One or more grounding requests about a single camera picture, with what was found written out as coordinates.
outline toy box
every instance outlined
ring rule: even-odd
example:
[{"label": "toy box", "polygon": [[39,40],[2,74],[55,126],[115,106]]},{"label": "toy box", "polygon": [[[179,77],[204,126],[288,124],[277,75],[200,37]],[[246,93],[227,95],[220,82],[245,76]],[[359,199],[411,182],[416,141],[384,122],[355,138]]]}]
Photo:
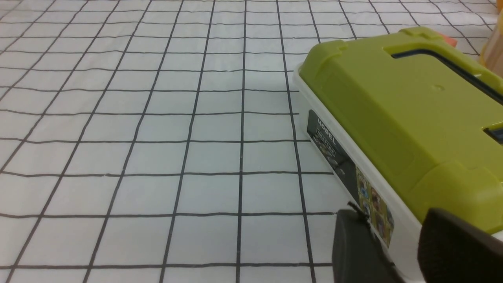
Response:
[{"label": "toy box", "polygon": [[503,80],[424,27],[314,46],[302,127],[406,281],[430,207],[503,239]]}]

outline model label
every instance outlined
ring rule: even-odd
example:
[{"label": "model label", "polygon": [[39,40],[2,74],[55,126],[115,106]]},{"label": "model label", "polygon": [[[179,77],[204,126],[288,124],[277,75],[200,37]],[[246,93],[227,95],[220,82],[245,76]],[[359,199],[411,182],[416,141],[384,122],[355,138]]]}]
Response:
[{"label": "model label", "polygon": [[309,111],[307,133],[335,171],[340,162],[337,161],[336,139],[313,110]]},{"label": "model label", "polygon": [[374,186],[372,186],[358,167],[356,167],[356,179],[360,208],[369,216],[372,226],[374,226],[381,239],[389,247],[391,235],[393,235],[395,227],[393,215],[391,215],[391,211],[389,211],[388,206],[377,193]]}]

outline green lid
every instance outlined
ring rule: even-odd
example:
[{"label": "green lid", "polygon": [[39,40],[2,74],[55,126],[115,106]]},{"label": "green lid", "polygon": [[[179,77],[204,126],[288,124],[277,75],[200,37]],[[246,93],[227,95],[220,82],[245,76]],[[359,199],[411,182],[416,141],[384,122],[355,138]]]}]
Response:
[{"label": "green lid", "polygon": [[318,44],[299,74],[420,222],[503,230],[501,78],[424,27]]}]

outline white surface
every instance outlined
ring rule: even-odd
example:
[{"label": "white surface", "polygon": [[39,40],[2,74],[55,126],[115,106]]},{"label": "white surface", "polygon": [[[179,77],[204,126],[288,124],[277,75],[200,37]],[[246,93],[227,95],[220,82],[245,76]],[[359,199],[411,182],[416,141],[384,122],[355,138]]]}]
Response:
[{"label": "white surface", "polygon": [[463,1],[0,1],[0,282],[331,283],[347,199],[292,70],[414,25],[476,57]]}]

